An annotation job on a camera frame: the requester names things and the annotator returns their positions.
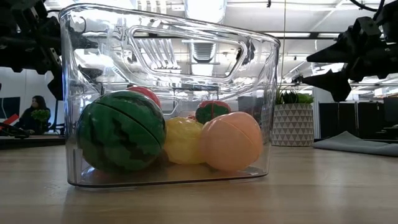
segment dark hair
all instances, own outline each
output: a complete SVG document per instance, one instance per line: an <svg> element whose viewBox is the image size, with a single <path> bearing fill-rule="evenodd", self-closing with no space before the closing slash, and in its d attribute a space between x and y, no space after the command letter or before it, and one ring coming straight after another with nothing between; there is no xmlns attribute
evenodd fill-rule
<svg viewBox="0 0 398 224"><path fill-rule="evenodd" d="M36 99L36 103L38 104L37 109L39 109L39 110L47 109L47 106L45 105L45 100L44 100L43 96L33 96L32 99L33 98Z"/></svg>

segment white geometric planter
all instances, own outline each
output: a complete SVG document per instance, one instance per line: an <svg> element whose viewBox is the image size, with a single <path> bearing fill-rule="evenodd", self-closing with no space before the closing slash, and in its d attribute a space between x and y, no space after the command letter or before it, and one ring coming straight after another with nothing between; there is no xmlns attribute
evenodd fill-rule
<svg viewBox="0 0 398 224"><path fill-rule="evenodd" d="M312 106L308 103L276 105L272 125L273 146L311 146Z"/></svg>

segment person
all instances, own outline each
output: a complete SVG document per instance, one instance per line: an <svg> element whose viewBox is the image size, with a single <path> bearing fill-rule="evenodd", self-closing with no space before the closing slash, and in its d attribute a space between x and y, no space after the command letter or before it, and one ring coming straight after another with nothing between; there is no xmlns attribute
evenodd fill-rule
<svg viewBox="0 0 398 224"><path fill-rule="evenodd" d="M48 116L45 116L44 119L41 117L38 120L34 116L34 112L38 110L48 111ZM15 124L15 127L26 130L30 134L43 134L49 130L49 119L50 109L46 107L44 97L34 96L32 98L32 105L24 111L18 123Z"/></svg>

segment transparent container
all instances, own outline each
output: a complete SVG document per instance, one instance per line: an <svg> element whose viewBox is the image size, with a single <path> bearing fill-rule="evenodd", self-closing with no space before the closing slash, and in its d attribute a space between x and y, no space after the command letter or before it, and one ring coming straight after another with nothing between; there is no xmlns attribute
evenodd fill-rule
<svg viewBox="0 0 398 224"><path fill-rule="evenodd" d="M70 184L268 174L276 38L97 4L62 10L60 23Z"/></svg>

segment table surface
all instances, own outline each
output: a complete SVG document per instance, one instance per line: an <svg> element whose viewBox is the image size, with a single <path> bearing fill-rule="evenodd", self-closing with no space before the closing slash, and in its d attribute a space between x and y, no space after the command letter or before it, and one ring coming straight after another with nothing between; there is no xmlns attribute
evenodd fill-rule
<svg viewBox="0 0 398 224"><path fill-rule="evenodd" d="M0 151L0 223L398 223L398 159L272 148L252 181L82 190L65 146Z"/></svg>

